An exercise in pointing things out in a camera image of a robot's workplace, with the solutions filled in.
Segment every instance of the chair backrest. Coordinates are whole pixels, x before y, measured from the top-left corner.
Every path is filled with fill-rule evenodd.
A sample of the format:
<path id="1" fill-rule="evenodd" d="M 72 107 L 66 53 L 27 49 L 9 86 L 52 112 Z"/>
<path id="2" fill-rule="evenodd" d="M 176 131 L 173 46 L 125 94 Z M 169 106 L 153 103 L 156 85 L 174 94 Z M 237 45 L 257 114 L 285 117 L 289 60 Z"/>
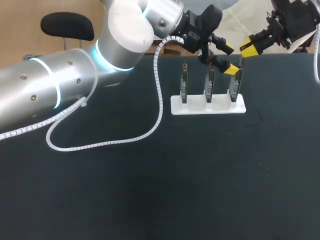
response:
<path id="1" fill-rule="evenodd" d="M 95 38 L 92 22 L 74 12 L 54 12 L 41 20 L 42 31 L 50 36 L 92 41 Z"/>

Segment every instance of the white coiled cable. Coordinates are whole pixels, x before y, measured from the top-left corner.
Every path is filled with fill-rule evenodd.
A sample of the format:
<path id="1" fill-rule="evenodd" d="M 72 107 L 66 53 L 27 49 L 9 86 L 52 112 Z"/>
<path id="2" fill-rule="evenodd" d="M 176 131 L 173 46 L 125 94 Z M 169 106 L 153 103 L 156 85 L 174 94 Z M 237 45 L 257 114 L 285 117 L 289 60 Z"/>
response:
<path id="1" fill-rule="evenodd" d="M 160 81 L 159 81 L 158 58 L 159 58 L 159 54 L 160 54 L 161 49 L 164 47 L 164 45 L 166 43 L 168 43 L 170 41 L 176 41 L 176 42 L 179 42 L 180 44 L 184 44 L 183 38 L 178 37 L 178 36 L 168 36 L 164 40 L 162 40 L 162 42 L 159 44 L 159 46 L 157 47 L 157 49 L 155 51 L 154 60 L 153 60 L 153 71 L 154 71 L 155 84 L 156 84 L 156 89 L 157 89 L 158 98 L 159 98 L 159 115 L 158 115 L 158 118 L 157 118 L 156 123 L 153 126 L 153 128 L 151 128 L 147 133 L 145 133 L 145 134 L 143 134 L 141 136 L 130 138 L 130 139 L 115 140 L 115 141 L 105 141 L 105 142 L 94 143 L 94 144 L 85 145 L 85 146 L 68 147 L 68 148 L 57 147 L 50 140 L 51 134 L 54 131 L 54 129 L 58 126 L 59 123 L 61 123 L 65 118 L 67 118 L 75 110 L 77 110 L 76 108 L 74 108 L 73 110 L 69 111 L 67 114 L 65 114 L 61 118 L 59 118 L 49 128 L 49 130 L 48 130 L 48 132 L 46 134 L 46 142 L 49 145 L 49 147 L 54 149 L 54 150 L 56 150 L 56 151 L 59 151 L 59 152 L 75 152 L 75 151 L 80 151 L 80 150 L 85 150 L 85 149 L 92 149 L 92 148 L 97 148 L 97 147 L 102 147 L 102 146 L 107 146 L 107 145 L 133 143 L 133 142 L 140 141 L 140 140 L 145 139 L 146 137 L 150 136 L 158 128 L 158 126 L 160 125 L 160 122 L 161 122 L 162 116 L 163 116 L 164 103 L 163 103 L 161 86 L 160 86 Z"/>
<path id="2" fill-rule="evenodd" d="M 68 116 L 70 116 L 72 113 L 74 113 L 79 107 L 86 106 L 88 99 L 94 93 L 94 91 L 97 87 L 97 83 L 98 83 L 98 71 L 97 71 L 97 67 L 96 67 L 94 61 L 92 60 L 92 58 L 89 56 L 88 53 L 86 53 L 82 49 L 74 49 L 76 51 L 81 51 L 83 54 L 85 54 L 88 57 L 88 59 L 90 60 L 92 66 L 94 68 L 94 74 L 95 74 L 94 84 L 93 84 L 93 88 L 92 88 L 91 92 L 89 93 L 89 95 L 87 97 L 80 98 L 72 106 L 68 107 L 67 109 L 63 110 L 62 112 L 58 113 L 57 115 L 55 115 L 47 120 L 44 120 L 44 121 L 36 123 L 36 124 L 29 125 L 26 127 L 22 127 L 22 128 L 13 130 L 13 131 L 1 133 L 0 134 L 0 141 L 34 131 L 36 129 L 42 128 L 42 127 L 47 126 L 52 123 L 54 123 L 54 124 L 49 128 L 49 130 L 46 134 L 46 142 L 50 148 L 52 148 L 56 151 L 59 151 L 59 152 L 74 152 L 74 151 L 80 151 L 80 150 L 84 150 L 84 149 L 102 147 L 102 146 L 106 146 L 106 145 L 132 143 L 132 142 L 136 142 L 136 141 L 145 139 L 146 137 L 150 136 L 158 128 L 158 126 L 162 120 L 164 104 L 163 104 L 161 86 L 160 86 L 160 81 L 159 81 L 158 58 L 159 58 L 159 54 L 160 54 L 161 49 L 164 47 L 164 45 L 166 43 L 168 43 L 170 41 L 176 41 L 176 42 L 179 42 L 180 44 L 184 44 L 184 40 L 181 37 L 168 36 L 164 40 L 162 40 L 162 42 L 159 44 L 159 46 L 157 47 L 157 49 L 155 51 L 154 60 L 153 60 L 153 71 L 154 71 L 155 84 L 156 84 L 156 89 L 157 89 L 158 98 L 159 98 L 159 115 L 158 115 L 158 119 L 157 119 L 155 125 L 147 133 L 145 133 L 141 136 L 135 137 L 135 138 L 116 140 L 116 141 L 105 141 L 105 142 L 101 142 L 101 143 L 95 143 L 95 144 L 78 146 L 78 147 L 61 148 L 61 147 L 57 147 L 57 146 L 53 145 L 50 137 L 51 137 L 51 134 L 54 131 L 54 129 L 58 126 L 59 123 L 61 123 L 64 119 L 66 119 Z"/>
<path id="3" fill-rule="evenodd" d="M 314 79 L 317 84 L 320 85 L 320 79 L 318 74 L 318 54 L 319 54 L 319 42 L 320 42 L 320 25 L 316 26 L 315 32 L 315 50 L 313 56 L 313 72 L 314 72 Z"/>

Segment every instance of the black bracket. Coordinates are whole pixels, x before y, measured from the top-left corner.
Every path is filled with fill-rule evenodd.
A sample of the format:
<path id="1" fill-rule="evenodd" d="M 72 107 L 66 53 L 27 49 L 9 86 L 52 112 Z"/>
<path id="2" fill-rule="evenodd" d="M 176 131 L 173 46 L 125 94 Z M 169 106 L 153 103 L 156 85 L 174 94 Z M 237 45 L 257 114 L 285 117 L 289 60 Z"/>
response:
<path id="1" fill-rule="evenodd" d="M 181 100 L 183 104 L 187 103 L 188 97 L 188 65 L 184 63 L 182 65 L 182 75 L 180 81 L 180 94 Z"/>
<path id="2" fill-rule="evenodd" d="M 215 69 L 212 64 L 209 65 L 209 73 L 205 76 L 204 94 L 208 104 L 212 103 L 212 95 L 214 94 L 215 85 Z"/>
<path id="3" fill-rule="evenodd" d="M 244 59 L 241 56 L 239 61 L 239 71 L 231 77 L 230 86 L 229 86 L 229 94 L 231 98 L 231 102 L 236 103 L 238 99 L 238 94 L 241 88 L 242 78 L 244 75 L 244 71 L 241 67 L 243 67 Z"/>

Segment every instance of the white holder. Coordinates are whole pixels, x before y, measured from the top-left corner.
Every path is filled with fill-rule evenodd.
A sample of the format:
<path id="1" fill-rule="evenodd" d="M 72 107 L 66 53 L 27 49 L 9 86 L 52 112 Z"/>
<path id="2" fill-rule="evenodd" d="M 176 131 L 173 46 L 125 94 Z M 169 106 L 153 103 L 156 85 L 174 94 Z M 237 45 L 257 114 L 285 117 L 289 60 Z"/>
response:
<path id="1" fill-rule="evenodd" d="M 171 97 L 173 115 L 244 114 L 245 112 L 243 96 L 239 94 L 236 102 L 232 102 L 229 90 L 226 94 L 212 95 L 212 103 L 207 103 L 205 94 L 188 95 L 186 104 L 182 103 L 180 95 Z"/>

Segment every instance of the wooden wall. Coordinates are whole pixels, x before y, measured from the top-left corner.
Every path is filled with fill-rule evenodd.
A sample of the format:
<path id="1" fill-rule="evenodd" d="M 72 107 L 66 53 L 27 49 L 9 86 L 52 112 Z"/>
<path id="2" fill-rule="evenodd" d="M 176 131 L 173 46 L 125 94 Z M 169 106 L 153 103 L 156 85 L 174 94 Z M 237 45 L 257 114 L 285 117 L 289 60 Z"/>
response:
<path id="1" fill-rule="evenodd" d="M 0 68 L 22 61 L 26 54 L 48 55 L 64 50 L 60 37 L 44 34 L 42 17 L 54 12 L 74 12 L 89 18 L 98 37 L 104 14 L 99 0 L 1 0 Z M 68 39 L 68 48 L 78 48 L 79 41 Z"/>

